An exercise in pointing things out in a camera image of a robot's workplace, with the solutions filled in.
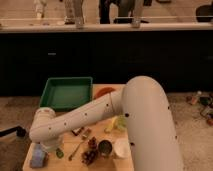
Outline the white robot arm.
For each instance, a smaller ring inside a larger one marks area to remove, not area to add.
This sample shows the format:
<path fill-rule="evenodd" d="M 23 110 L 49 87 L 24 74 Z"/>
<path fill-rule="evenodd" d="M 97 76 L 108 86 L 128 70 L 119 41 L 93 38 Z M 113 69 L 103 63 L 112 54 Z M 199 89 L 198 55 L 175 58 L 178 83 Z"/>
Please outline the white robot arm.
<path fill-rule="evenodd" d="M 61 116 L 51 108 L 39 108 L 29 136 L 33 142 L 50 150 L 58 145 L 61 134 L 119 114 L 127 123 L 134 171 L 184 171 L 166 93 L 155 79 L 148 76 L 136 76 L 122 89 Z"/>

